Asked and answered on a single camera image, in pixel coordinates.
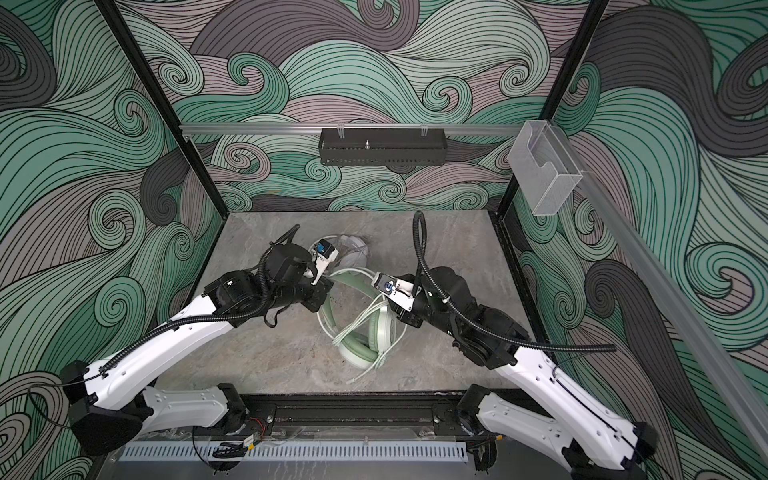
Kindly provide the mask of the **green over-ear headphones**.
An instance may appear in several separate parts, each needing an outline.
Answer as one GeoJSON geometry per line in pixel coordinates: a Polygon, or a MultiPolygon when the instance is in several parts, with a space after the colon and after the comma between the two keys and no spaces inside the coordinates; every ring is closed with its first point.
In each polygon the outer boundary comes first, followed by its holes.
{"type": "Polygon", "coordinates": [[[344,326],[336,321],[330,298],[317,312],[321,329],[343,359],[361,370],[360,378],[384,364],[406,336],[408,327],[399,327],[399,320],[385,297],[372,287],[374,273],[371,270],[344,268],[329,277],[334,283],[351,287],[370,299],[368,306],[344,326]]]}

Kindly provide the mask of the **white over-ear headphones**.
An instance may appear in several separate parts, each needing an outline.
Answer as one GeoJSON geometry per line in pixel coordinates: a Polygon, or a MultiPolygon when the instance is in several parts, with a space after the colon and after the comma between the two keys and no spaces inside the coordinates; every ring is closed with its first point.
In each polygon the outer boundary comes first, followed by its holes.
{"type": "Polygon", "coordinates": [[[317,239],[310,247],[315,251],[321,240],[332,244],[338,251],[337,258],[328,270],[334,272],[344,268],[366,268],[370,258],[370,249],[364,239],[351,234],[325,235],[317,239]]]}

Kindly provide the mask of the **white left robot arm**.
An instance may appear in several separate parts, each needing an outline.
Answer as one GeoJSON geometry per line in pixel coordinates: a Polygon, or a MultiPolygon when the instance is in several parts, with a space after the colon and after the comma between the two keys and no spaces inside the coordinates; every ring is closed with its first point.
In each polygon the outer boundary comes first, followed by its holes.
{"type": "Polygon", "coordinates": [[[324,277],[337,249],[273,243],[255,270],[235,270],[208,284],[167,322],[119,352],[87,364],[74,361],[60,377],[69,426],[82,450],[106,455],[154,431],[200,427],[214,435],[240,431],[247,408],[231,383],[167,391],[153,381],[189,354],[244,324],[300,304],[316,313],[333,287],[324,277]]]}

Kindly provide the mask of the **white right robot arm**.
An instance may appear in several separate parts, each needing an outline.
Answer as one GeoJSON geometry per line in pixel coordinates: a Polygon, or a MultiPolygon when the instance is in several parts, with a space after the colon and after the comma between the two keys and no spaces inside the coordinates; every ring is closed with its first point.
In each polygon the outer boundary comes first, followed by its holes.
{"type": "Polygon", "coordinates": [[[459,417],[475,435],[501,435],[538,451],[574,479],[646,479],[658,434],[603,405],[530,347],[527,331],[503,311],[482,305],[449,267],[402,278],[379,273],[372,283],[401,321],[449,335],[472,363],[513,383],[541,407],[516,405],[478,385],[459,402],[459,417]]]}

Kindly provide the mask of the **black perforated metal tray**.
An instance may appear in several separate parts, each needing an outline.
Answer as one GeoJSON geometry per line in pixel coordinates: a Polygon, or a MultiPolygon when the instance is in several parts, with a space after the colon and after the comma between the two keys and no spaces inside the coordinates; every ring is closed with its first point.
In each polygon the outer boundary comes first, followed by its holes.
{"type": "Polygon", "coordinates": [[[321,162],[329,166],[415,167],[441,165],[448,142],[443,130],[323,129],[318,142],[321,162]]]}

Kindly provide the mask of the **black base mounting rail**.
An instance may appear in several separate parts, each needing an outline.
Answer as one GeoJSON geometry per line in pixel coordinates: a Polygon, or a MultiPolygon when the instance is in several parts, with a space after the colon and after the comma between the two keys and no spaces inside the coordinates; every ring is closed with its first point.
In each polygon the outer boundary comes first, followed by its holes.
{"type": "Polygon", "coordinates": [[[190,400],[172,400],[160,391],[139,398],[126,411],[143,421],[146,432],[195,429],[202,435],[279,436],[287,429],[389,428],[424,429],[438,436],[479,437],[480,399],[491,391],[466,390],[367,392],[347,394],[226,393],[222,401],[202,391],[190,400]]]}

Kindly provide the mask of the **clear plastic wall holder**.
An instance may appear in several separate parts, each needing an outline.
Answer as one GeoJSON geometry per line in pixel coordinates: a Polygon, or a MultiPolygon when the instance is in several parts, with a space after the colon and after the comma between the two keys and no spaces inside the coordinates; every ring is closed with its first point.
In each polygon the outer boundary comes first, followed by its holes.
{"type": "Polygon", "coordinates": [[[583,178],[567,135],[546,120],[526,121],[507,159],[534,216],[556,215],[583,178]]]}

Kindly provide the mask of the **black corner frame post left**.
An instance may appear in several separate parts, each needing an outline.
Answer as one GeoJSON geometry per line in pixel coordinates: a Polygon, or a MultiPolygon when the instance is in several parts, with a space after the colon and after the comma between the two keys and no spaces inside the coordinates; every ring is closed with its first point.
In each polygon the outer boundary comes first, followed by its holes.
{"type": "Polygon", "coordinates": [[[130,32],[116,2],[109,0],[95,0],[94,4],[110,28],[142,85],[147,90],[150,99],[157,108],[166,126],[169,128],[175,143],[178,145],[187,163],[200,181],[209,199],[213,202],[219,216],[226,221],[229,216],[229,210],[226,207],[223,198],[219,194],[218,189],[209,175],[206,165],[195,144],[184,137],[177,114],[164,94],[159,81],[153,74],[149,62],[142,53],[136,39],[130,32]]]}

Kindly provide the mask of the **black corner frame post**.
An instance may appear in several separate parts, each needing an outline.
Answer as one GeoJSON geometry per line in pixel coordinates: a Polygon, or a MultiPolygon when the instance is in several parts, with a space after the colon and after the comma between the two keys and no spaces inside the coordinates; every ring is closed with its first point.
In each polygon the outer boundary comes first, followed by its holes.
{"type": "Polygon", "coordinates": [[[175,143],[178,145],[187,163],[200,181],[209,199],[213,202],[219,216],[226,221],[229,216],[229,210],[226,207],[223,198],[219,194],[218,189],[209,175],[206,165],[195,144],[184,137],[177,114],[164,94],[159,81],[153,74],[149,62],[142,53],[136,39],[130,32],[116,2],[109,0],[95,0],[94,4],[110,28],[142,85],[147,90],[150,99],[157,108],[166,126],[169,128],[175,143]]]}
{"type": "Polygon", "coordinates": [[[607,7],[606,1],[587,4],[539,117],[521,127],[507,156],[513,178],[497,209],[500,221],[512,216],[517,193],[523,195],[534,216],[556,215],[583,179],[575,150],[563,129],[555,125],[554,117],[607,7]]]}

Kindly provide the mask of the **aluminium rail right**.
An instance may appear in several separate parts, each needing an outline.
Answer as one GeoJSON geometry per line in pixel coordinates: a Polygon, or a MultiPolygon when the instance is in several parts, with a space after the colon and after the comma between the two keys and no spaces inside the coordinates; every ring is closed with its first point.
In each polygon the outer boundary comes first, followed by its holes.
{"type": "Polygon", "coordinates": [[[742,371],[734,364],[705,321],[670,277],[641,236],[612,203],[591,168],[587,167],[558,126],[551,126],[551,141],[563,161],[577,170],[586,196],[620,248],[635,266],[640,279],[663,315],[670,320],[699,366],[763,460],[767,459],[767,406],[742,371]]]}

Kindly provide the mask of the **black corner frame post right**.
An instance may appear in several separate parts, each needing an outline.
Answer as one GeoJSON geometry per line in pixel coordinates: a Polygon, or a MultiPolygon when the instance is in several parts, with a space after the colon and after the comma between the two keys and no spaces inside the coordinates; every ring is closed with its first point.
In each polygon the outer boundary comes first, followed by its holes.
{"type": "Polygon", "coordinates": [[[523,195],[534,216],[556,215],[583,179],[575,150],[563,129],[555,125],[554,117],[607,7],[606,1],[587,4],[539,117],[521,127],[507,156],[513,178],[497,209],[500,221],[512,216],[517,193],[523,195]]]}

